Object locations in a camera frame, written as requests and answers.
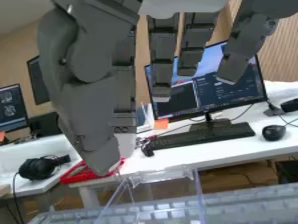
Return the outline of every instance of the white desk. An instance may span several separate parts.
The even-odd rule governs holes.
[[[62,174],[80,162],[80,160],[72,161],[68,164],[64,164],[61,166],[60,171],[46,180],[42,181],[30,181],[28,179],[24,179],[17,175],[16,177],[16,196],[17,197],[25,197],[36,194],[45,193],[58,182],[60,177]],[[14,173],[6,173],[4,175],[0,175],[0,184],[9,184],[12,186],[12,180],[13,180]],[[13,197],[12,195],[12,188],[10,193],[4,196],[5,198]]]
[[[46,194],[49,189],[58,183],[62,174],[81,161],[76,150],[72,148],[64,135],[38,139],[36,141],[22,143],[18,145],[10,144],[0,147],[0,185],[9,184],[12,186],[13,175],[18,170],[20,165],[29,158],[38,158],[46,155],[69,155],[72,162],[61,166],[60,171],[46,180],[29,181],[17,175],[16,177],[16,196],[34,196],[38,206],[42,211],[53,209],[50,204],[50,195]],[[1,199],[13,197],[12,188],[10,193]]]
[[[247,106],[226,110],[221,117],[233,119],[245,111],[246,108]],[[249,161],[263,160],[280,155],[298,153],[298,128],[295,127],[287,126],[287,133],[282,140],[276,142],[265,141],[262,137],[263,127],[273,124],[284,125],[284,122],[279,117],[269,118],[263,115],[263,111],[266,109],[266,103],[255,104],[247,113],[234,121],[235,123],[243,121],[250,123],[257,134],[254,137],[158,150],[154,151],[154,157],[150,158],[145,157],[141,150],[137,149],[133,156],[126,159],[120,170],[121,177],[129,178],[142,173],[169,170],[173,168],[182,169],[185,167],[206,170],[231,164],[246,163]],[[298,113],[284,115],[283,118],[287,121],[291,121],[298,118]],[[170,124],[169,129],[175,129],[191,123],[194,122],[189,120],[175,122]],[[185,132],[187,129],[189,127],[185,127],[169,134]],[[165,131],[150,131],[139,134],[138,136],[146,137],[162,132]],[[80,187],[86,208],[98,205],[94,204],[96,202],[92,199],[94,197],[92,187],[113,181],[116,181],[116,178],[110,177],[70,185],[70,187]]]

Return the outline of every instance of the computer mouse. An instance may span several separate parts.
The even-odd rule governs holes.
[[[278,141],[286,134],[286,127],[282,125],[270,125],[263,128],[262,134],[267,141]]]

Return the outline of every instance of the red object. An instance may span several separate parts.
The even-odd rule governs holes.
[[[124,159],[120,160],[120,165],[116,167],[113,171],[110,171],[105,176],[98,176],[94,172],[89,169],[85,164],[85,161],[81,161],[68,172],[60,177],[61,184],[73,184],[78,182],[85,182],[94,179],[102,179],[106,177],[114,176],[117,169],[120,169],[124,165]]]

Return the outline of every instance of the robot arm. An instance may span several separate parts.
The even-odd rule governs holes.
[[[117,165],[120,154],[133,152],[135,135],[133,57],[141,4],[121,2],[57,0],[38,27],[40,67],[60,127],[98,174]],[[121,153],[121,145],[130,152]]]
[[[178,14],[186,12],[179,75],[191,76],[227,0],[53,0],[38,27],[40,67],[60,127],[88,166],[105,174],[135,142],[135,25],[149,15],[153,97],[170,97]],[[218,79],[235,83],[296,0],[243,0]]]
[[[250,58],[274,33],[279,19],[296,12],[296,0],[242,0],[218,69],[219,81],[231,85],[237,83]]]

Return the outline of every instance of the keyboard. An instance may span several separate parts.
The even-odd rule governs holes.
[[[238,123],[214,128],[198,129],[181,134],[167,135],[151,140],[143,148],[143,153],[149,153],[154,150],[195,145],[202,143],[210,143],[217,141],[231,140],[237,138],[246,138],[255,136],[249,123]]]

